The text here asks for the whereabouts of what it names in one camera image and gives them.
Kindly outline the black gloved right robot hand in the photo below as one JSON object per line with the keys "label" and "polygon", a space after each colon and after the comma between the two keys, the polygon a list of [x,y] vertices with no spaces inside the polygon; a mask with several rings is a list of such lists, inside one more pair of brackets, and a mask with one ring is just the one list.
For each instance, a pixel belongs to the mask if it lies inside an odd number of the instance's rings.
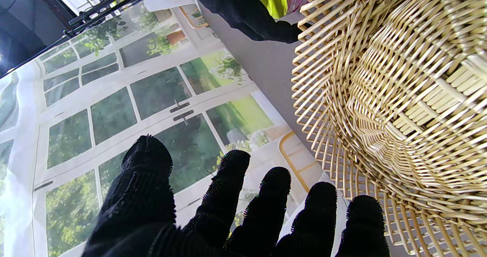
{"label": "black gloved right robot hand", "polygon": [[302,32],[297,24],[276,21],[260,0],[199,0],[208,10],[223,18],[254,41],[294,43]]}

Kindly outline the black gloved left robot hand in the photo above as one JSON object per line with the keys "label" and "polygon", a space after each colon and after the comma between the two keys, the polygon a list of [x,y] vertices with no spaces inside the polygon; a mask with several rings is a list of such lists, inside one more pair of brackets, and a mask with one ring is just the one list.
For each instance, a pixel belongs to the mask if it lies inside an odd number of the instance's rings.
{"label": "black gloved left robot hand", "polygon": [[111,183],[84,257],[329,257],[334,245],[338,194],[331,183],[312,186],[289,234],[280,237],[290,172],[270,169],[243,222],[230,231],[250,162],[231,150],[194,217],[176,226],[169,185],[172,157],[157,138],[143,135],[125,154]]}

